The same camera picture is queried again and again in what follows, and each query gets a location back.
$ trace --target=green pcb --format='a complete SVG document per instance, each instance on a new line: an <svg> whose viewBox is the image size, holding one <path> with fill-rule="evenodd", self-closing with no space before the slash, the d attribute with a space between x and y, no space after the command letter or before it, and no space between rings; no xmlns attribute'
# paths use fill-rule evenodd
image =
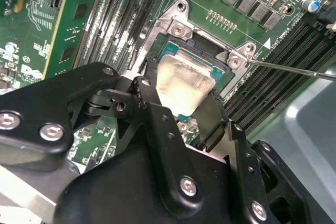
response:
<svg viewBox="0 0 336 224"><path fill-rule="evenodd" d="M0 91L71 69L93 0L0 0Z"/></svg>
<svg viewBox="0 0 336 224"><path fill-rule="evenodd" d="M147 34L156 19L176 1L157 0L143 33ZM233 48L248 41L254 42L257 47L254 58L258 60L267 58L306 12L301 7L302 0L250 0L249 3L253 1L253 4L249 11L240 9L243 0L186 1L190 8L188 19L191 23ZM333 0L317 1L324 8ZM165 44L165 38L158 37L149 55L158 55Z"/></svg>

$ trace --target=silver screw head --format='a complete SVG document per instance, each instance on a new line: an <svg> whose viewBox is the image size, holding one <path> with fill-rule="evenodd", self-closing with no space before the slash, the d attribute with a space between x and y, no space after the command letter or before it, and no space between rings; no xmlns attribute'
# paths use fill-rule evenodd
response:
<svg viewBox="0 0 336 224"><path fill-rule="evenodd" d="M255 216L256 216L259 220L262 220L262 221L267 220L266 211L265 211L265 209L262 207L261 204L259 204L259 203L256 202L256 201L253 201L252 204L251 204L251 206L252 206L253 213L255 214Z"/></svg>
<svg viewBox="0 0 336 224"><path fill-rule="evenodd" d="M47 124L40 129L40 136L47 141L57 141L63 137L63 130L57 124Z"/></svg>
<svg viewBox="0 0 336 224"><path fill-rule="evenodd" d="M236 69L239 68L241 63L241 59L238 56L231 56L228 60L227 60L227 64L229 65L230 68L232 69Z"/></svg>
<svg viewBox="0 0 336 224"><path fill-rule="evenodd" d="M263 146L263 148L264 148L265 150L267 150L268 152L271 151L270 147L269 147L267 144L263 143L262 146Z"/></svg>
<svg viewBox="0 0 336 224"><path fill-rule="evenodd" d="M180 24L176 24L172 28L172 34L173 36L178 38L182 37L184 35L184 27Z"/></svg>
<svg viewBox="0 0 336 224"><path fill-rule="evenodd" d="M149 81L147 81L146 79L142 79L141 82L143 84L145 84L146 86L150 86L151 85L151 83Z"/></svg>
<svg viewBox="0 0 336 224"><path fill-rule="evenodd" d="M0 130L12 130L18 127L21 119L14 113L1 113L0 114Z"/></svg>
<svg viewBox="0 0 336 224"><path fill-rule="evenodd" d="M195 183L186 177L183 177L180 181L180 187L182 191L188 196L195 196L197 193L197 187Z"/></svg>
<svg viewBox="0 0 336 224"><path fill-rule="evenodd" d="M239 124L236 124L236 123L235 123L235 127L236 127L236 129L239 130L239 131L242 131L242 130L243 130L242 127L240 127Z"/></svg>

